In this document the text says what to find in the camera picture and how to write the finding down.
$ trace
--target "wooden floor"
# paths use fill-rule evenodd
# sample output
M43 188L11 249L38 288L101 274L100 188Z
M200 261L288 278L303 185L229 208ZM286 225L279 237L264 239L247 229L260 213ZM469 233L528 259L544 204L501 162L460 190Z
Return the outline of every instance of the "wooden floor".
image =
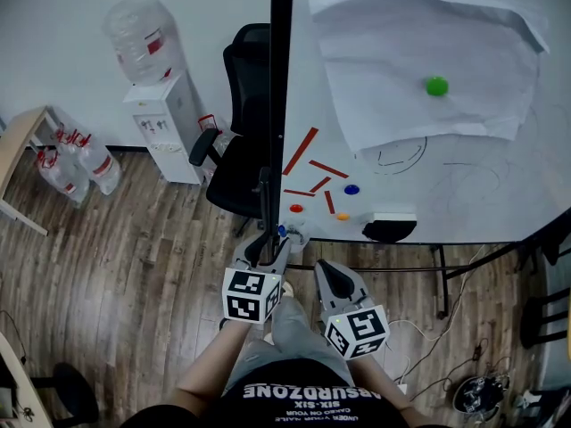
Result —
M50 375L55 363L71 363L95 389L101 426L118 426L161 401L218 331L220 288L236 246L231 229L238 218L210 205L203 188L162 180L152 159L141 153L118 154L124 169L118 191L105 197L92 186L75 210L36 173L32 155L27 152L16 169L6 200L47 228L49 236L0 218L0 307L21 330L29 373ZM478 249L446 248L448 263L465 263ZM489 250L485 246L481 255ZM427 247L343 243L310 243L296 261L311 264L318 258L363 267L434 264ZM455 372L454 382L484 372L486 363L504 356L511 357L510 394L534 382L539 353L519 346L518 319L529 294L543 291L543 277L514 272L515 265L515 255L509 254L468 280L450 332L404 379L409 395L446 376L485 339L481 361ZM286 277L316 319L312 273L290 271ZM436 274L368 273L364 278L390 320L414 321L429 337L446 326L435 318L436 304L442 305ZM460 283L461 278L451 282L452 301ZM0 328L18 350L5 316ZM393 352L378 352L377 358L399 377L407 365L402 354L414 364L434 343L400 323L392 326L389 345ZM501 361L500 369L508 364ZM61 414L56 397L44 397ZM441 384L415 404L439 422L463 425Z

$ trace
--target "black pole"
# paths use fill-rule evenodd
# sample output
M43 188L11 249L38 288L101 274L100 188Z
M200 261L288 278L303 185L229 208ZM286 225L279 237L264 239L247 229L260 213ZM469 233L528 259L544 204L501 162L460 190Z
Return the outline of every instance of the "black pole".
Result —
M277 242L293 0L271 0L269 32L270 235Z

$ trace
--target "wooden table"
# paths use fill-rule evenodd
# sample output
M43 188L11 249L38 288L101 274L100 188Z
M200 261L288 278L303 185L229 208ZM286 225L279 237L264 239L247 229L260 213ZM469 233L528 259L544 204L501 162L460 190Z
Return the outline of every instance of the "wooden table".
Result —
M19 220L38 233L47 236L47 230L45 228L24 216L12 205L4 201L6 187L10 182L16 165L18 165L30 138L35 134L37 128L44 120L48 122L50 127L53 128L55 126L45 106L23 112L11 120L10 125L0 138L0 210L13 220Z
M0 333L0 356L4 360L10 374L16 382L16 412L22 428L51 428L53 427L49 415L44 409L28 373L24 369L18 356L14 353L10 343ZM24 408L30 408L34 414L28 420L23 415Z

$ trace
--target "armrest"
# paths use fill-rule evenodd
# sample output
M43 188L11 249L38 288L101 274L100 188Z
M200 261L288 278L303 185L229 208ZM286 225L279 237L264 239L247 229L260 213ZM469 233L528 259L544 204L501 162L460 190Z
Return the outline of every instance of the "armrest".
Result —
M207 128L204 130L196 140L196 143L194 143L193 150L190 152L188 161L196 167L200 167L204 163L206 156L210 155L212 161L218 165L220 162L220 156L213 146L217 136L218 130L216 128Z

